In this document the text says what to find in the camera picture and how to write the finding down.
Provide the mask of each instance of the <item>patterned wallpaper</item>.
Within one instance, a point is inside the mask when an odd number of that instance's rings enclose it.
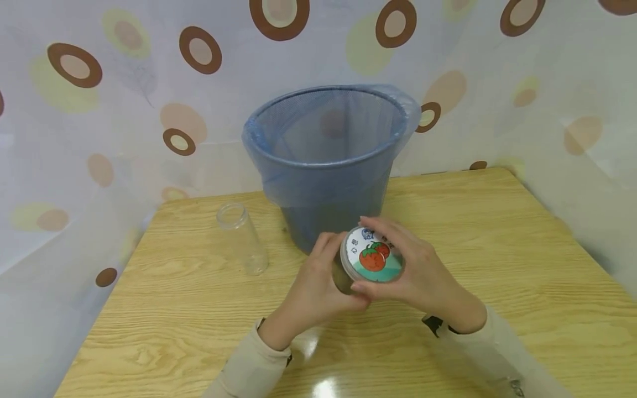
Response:
[[[154,209],[260,189],[244,121],[313,85],[409,93],[422,117],[392,175],[507,167],[637,295],[636,13],[637,0],[2,2],[0,390],[51,396]]]

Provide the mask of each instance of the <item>blue trash can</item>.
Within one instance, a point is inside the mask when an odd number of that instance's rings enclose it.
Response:
[[[380,214],[392,163],[419,120],[420,105],[395,87],[314,87],[261,106],[242,140],[266,197],[310,253],[321,232]]]

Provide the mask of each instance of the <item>transparent cup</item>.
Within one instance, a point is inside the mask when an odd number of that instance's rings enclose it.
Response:
[[[246,273],[261,274],[268,267],[268,254],[259,241],[248,210],[241,203],[227,203],[217,212],[217,223],[227,233],[227,249]]]

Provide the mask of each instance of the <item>red tomato illustration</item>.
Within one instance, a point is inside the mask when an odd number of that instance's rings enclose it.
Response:
[[[382,254],[383,257],[385,257],[385,260],[387,260],[387,257],[389,257],[389,246],[387,246],[385,243],[382,242],[372,242],[370,248],[376,250],[378,253]]]
[[[378,272],[385,268],[385,257],[381,253],[370,248],[369,245],[367,245],[361,254],[359,254],[359,261],[363,268],[368,271]]]

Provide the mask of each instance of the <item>hand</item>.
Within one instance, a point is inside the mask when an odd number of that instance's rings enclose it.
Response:
[[[385,218],[361,217],[361,225],[383,234],[400,250],[404,269],[395,281],[356,281],[352,290],[372,300],[405,302],[447,321],[459,333],[473,333],[484,326],[487,321],[486,307],[455,280],[429,242]]]
[[[332,279],[332,262],[346,235],[323,232],[318,237],[285,300],[259,328],[261,339],[269,347],[282,351],[311,327],[342,312],[367,309],[367,297],[341,293]]]

